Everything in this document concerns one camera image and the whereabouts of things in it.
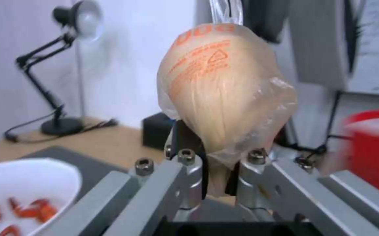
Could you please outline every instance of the transparent plastic bag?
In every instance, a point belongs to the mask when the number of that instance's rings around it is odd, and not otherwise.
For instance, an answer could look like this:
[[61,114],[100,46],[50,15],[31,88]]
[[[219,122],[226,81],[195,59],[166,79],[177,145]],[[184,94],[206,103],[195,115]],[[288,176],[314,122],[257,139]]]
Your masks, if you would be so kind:
[[213,23],[233,23],[243,25],[241,0],[210,0]]
[[163,112],[182,119],[214,158],[209,167],[217,177],[212,182],[220,185],[216,196],[240,157],[254,148],[269,151],[296,108],[295,90],[279,72],[272,49],[236,24],[203,24],[179,35],[157,83]]

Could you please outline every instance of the lamp base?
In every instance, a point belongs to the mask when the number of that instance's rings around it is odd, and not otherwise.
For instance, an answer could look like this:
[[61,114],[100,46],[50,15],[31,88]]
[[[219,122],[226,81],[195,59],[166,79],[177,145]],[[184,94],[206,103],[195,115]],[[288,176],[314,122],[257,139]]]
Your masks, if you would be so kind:
[[41,132],[53,136],[65,136],[79,133],[83,130],[83,123],[77,118],[60,118],[58,125],[54,120],[46,121],[41,125]]

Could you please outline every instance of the metal bolt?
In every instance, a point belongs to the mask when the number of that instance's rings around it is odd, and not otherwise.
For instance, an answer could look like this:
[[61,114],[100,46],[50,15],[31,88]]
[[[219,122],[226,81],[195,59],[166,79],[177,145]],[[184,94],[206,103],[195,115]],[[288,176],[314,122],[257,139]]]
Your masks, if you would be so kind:
[[248,153],[248,162],[255,165],[263,165],[265,164],[267,157],[267,151],[264,148],[253,149]]
[[294,162],[297,163],[303,170],[311,170],[313,168],[313,163],[304,157],[296,157]]
[[172,152],[172,148],[170,145],[166,145],[166,147],[164,148],[164,155],[166,156],[166,158],[168,160],[170,160],[170,153]]
[[190,166],[195,163],[195,152],[191,149],[181,149],[178,152],[178,161],[185,166]]
[[153,161],[149,158],[140,158],[134,164],[136,174],[139,176],[151,175],[153,173],[154,166]]

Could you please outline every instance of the desk lamp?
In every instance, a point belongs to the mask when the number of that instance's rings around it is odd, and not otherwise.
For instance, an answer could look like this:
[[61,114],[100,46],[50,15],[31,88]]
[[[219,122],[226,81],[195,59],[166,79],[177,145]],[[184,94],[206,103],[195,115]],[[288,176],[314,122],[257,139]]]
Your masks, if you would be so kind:
[[[41,132],[47,135],[65,136],[81,132],[84,128],[82,121],[78,118],[66,118],[63,112],[64,104],[36,79],[30,69],[33,65],[70,48],[76,38],[97,39],[102,32],[102,13],[95,2],[84,0],[76,3],[70,9],[56,7],[53,10],[53,17],[63,29],[66,29],[66,33],[46,45],[16,58],[16,64],[53,109],[53,119],[41,125]],[[63,43],[61,48],[46,55],[36,55],[59,42]]]

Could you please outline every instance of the lamp cord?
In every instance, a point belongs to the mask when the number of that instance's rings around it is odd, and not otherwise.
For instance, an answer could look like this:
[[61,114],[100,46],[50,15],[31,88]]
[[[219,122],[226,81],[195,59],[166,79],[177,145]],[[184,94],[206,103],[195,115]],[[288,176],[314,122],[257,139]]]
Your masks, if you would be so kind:
[[[60,135],[60,136],[51,137],[51,138],[48,138],[48,139],[33,140],[33,139],[20,139],[17,134],[11,133],[12,130],[15,130],[15,129],[20,128],[20,127],[27,126],[29,124],[32,124],[32,123],[40,121],[40,120],[43,120],[43,119],[45,119],[45,118],[53,115],[55,112],[56,112],[56,110],[54,110],[53,112],[51,112],[48,115],[45,115],[45,116],[39,117],[37,119],[25,122],[23,124],[11,127],[10,129],[6,130],[5,133],[3,134],[5,140],[7,140],[9,142],[12,142],[12,143],[36,144],[36,143],[42,143],[42,142],[47,142],[47,141],[59,139],[59,138],[65,137],[65,136],[70,136],[70,135],[78,134],[78,133],[66,134],[66,135]],[[117,125],[118,125],[118,121],[116,119],[112,118],[112,119],[110,119],[108,121],[102,121],[102,122],[99,122],[98,124],[95,124],[95,125],[92,125],[92,126],[88,125],[83,130],[81,130],[79,133],[85,133],[85,132],[88,132],[88,131],[91,131],[91,130],[95,130],[95,129],[99,129],[99,128],[104,128],[104,127],[113,127],[113,126],[117,126]]]

